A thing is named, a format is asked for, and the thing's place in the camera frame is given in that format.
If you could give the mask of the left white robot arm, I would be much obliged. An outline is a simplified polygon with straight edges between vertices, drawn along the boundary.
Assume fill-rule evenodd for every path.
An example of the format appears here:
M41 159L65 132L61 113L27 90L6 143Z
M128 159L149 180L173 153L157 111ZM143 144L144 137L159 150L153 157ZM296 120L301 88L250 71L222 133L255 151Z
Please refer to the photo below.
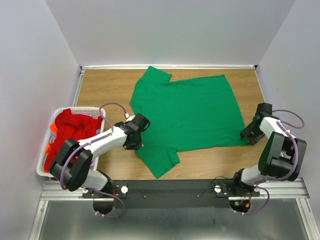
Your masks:
M104 153L122 146L125 150L138 150L143 146L141 133L150 126L150 121L138 113L118 122L109 130L96 136L64 141L53 162L49 173L63 189L71 192L79 189L93 189L101 198L111 191L111 179L104 173L91 169L91 163Z

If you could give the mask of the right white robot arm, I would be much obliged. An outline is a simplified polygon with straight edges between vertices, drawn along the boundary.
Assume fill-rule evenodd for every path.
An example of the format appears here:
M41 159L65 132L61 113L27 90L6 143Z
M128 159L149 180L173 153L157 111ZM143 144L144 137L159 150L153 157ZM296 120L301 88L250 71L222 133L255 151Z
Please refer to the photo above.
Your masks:
M293 182L299 175L307 143L292 135L284 125L294 126L274 116L274 112L271 104L259 103L252 122L240 132L240 139L249 145L262 137L267 137L267 143L257 165L234 174L230 191L236 196L251 193L267 181Z

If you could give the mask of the green t-shirt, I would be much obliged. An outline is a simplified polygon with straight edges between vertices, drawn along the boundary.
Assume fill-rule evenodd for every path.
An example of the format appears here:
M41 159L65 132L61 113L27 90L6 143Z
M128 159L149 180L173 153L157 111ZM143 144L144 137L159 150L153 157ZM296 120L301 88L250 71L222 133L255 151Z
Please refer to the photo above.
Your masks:
M148 67L130 100L134 114L150 121L136 153L155 178L180 162L180 152L248 143L240 136L245 123L224 75L178 81L171 77Z

